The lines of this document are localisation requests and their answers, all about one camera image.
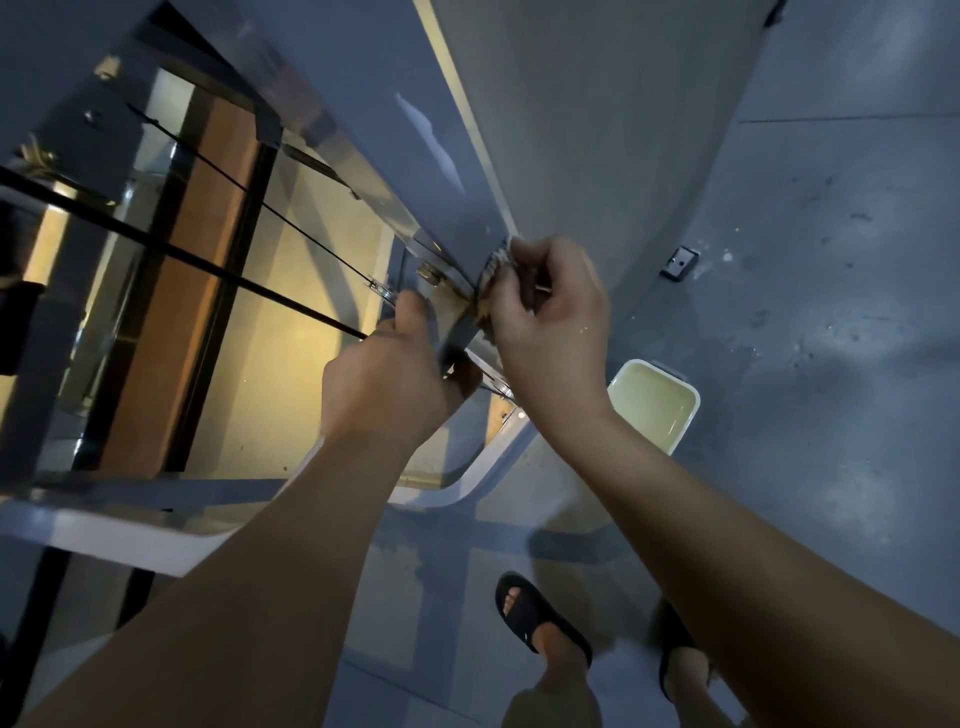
foot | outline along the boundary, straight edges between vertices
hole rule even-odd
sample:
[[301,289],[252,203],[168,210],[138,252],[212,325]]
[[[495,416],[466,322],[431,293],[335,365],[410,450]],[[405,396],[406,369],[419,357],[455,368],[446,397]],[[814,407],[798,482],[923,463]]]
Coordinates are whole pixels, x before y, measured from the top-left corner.
[[709,679],[710,662],[699,649],[674,647],[670,652],[663,688],[674,703],[677,702],[678,692],[707,692]]
[[[512,587],[503,602],[503,616],[510,614],[520,594],[520,587]],[[531,636],[534,647],[550,667],[568,667],[587,672],[587,655],[553,622],[544,622]]]

white plastic tub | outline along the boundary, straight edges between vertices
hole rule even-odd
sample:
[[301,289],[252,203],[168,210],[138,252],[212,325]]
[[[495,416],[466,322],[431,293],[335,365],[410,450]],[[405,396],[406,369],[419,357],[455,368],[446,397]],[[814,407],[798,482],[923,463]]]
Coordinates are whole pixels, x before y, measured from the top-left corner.
[[643,359],[620,367],[607,392],[620,417],[668,455],[700,409],[695,387]]

sandal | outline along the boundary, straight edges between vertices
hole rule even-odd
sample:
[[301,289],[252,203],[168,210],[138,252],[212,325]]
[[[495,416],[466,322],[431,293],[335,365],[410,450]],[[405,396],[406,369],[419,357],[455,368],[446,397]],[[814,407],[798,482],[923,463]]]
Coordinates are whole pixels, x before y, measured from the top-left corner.
[[[660,634],[663,641],[663,654],[660,657],[660,690],[663,692],[663,696],[670,700],[663,684],[663,681],[666,680],[666,671],[670,667],[670,654],[677,647],[692,647],[693,649],[700,649],[700,647],[693,641],[693,635],[687,631],[680,615],[677,614],[677,610],[673,608],[672,604],[669,602],[666,604],[660,618]],[[713,664],[711,663],[709,677],[707,678],[708,685],[712,677]]]
[[[514,600],[514,606],[511,608],[510,614],[504,615],[503,606],[507,602],[507,594],[513,587],[519,587],[520,593]],[[537,652],[533,644],[534,630],[541,624],[552,622],[570,638],[571,642],[584,651],[587,656],[587,667],[590,667],[590,663],[593,662],[593,650],[590,643],[570,622],[561,617],[557,610],[550,606],[546,597],[527,579],[518,573],[507,571],[497,582],[494,598],[496,600],[496,611],[507,622],[510,631],[523,640],[523,643],[530,647],[532,652]]]

forearm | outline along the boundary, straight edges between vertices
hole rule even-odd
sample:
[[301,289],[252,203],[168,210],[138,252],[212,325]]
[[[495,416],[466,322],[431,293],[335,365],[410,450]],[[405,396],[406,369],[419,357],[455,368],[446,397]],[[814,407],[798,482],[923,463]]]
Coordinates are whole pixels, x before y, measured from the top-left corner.
[[555,447],[755,718],[958,718],[950,634],[710,489],[615,415]]
[[320,725],[367,548],[409,455],[375,440],[328,440],[23,724]]

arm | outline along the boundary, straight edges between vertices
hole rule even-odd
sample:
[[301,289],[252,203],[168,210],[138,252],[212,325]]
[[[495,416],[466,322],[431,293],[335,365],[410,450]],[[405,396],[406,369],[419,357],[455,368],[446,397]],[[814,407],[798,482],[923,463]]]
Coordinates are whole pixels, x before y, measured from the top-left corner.
[[441,380],[425,303],[324,371],[324,445],[289,487],[60,685],[22,726],[321,725],[380,513],[479,383]]
[[710,489],[636,432],[606,394],[608,304],[586,255],[562,238],[515,243],[514,253],[525,266],[545,266],[553,283],[536,317],[522,310],[511,272],[493,292],[514,392],[751,716],[761,725],[960,724],[960,641]]

